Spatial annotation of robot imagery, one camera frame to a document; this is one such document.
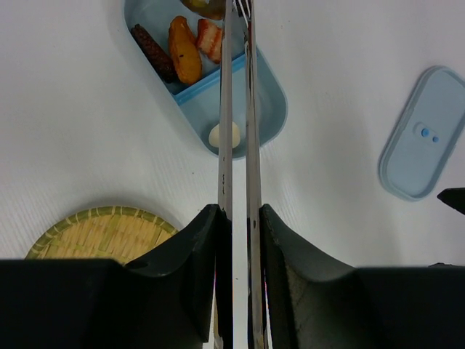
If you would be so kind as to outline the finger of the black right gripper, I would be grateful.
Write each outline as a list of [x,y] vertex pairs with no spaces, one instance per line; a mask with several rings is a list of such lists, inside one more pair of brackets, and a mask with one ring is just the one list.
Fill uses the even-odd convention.
[[437,198],[450,208],[465,214],[465,188],[446,188]]

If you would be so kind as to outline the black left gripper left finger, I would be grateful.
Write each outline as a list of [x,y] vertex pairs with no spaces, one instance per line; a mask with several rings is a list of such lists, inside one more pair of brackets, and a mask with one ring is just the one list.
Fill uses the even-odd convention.
[[1,261],[3,348],[201,348],[218,314],[233,345],[231,223],[205,206],[126,265],[110,259]]

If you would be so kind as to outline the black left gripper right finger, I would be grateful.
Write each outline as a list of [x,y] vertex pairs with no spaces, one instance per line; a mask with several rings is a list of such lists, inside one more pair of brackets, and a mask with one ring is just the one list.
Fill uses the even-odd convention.
[[260,211],[274,348],[462,348],[464,269],[352,267]]

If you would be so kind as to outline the white round fish cake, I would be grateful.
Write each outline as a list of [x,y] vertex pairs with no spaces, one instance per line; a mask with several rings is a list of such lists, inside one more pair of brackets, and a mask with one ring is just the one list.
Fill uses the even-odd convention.
[[[219,147],[220,141],[220,130],[219,124],[215,125],[209,132],[208,137],[209,145],[213,148]],[[240,144],[240,129],[238,125],[233,121],[232,122],[232,148],[236,148]]]

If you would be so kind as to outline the orange fried piece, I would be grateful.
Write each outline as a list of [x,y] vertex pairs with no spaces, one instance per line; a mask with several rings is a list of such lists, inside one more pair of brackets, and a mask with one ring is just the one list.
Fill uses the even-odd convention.
[[170,23],[169,54],[182,83],[193,85],[201,79],[201,56],[187,19],[183,16],[176,16]]

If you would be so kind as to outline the brown green vegetable piece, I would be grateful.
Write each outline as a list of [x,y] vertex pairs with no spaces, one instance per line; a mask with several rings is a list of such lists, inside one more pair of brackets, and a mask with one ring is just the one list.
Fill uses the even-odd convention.
[[225,0],[181,0],[191,12],[211,20],[222,20],[225,16]]

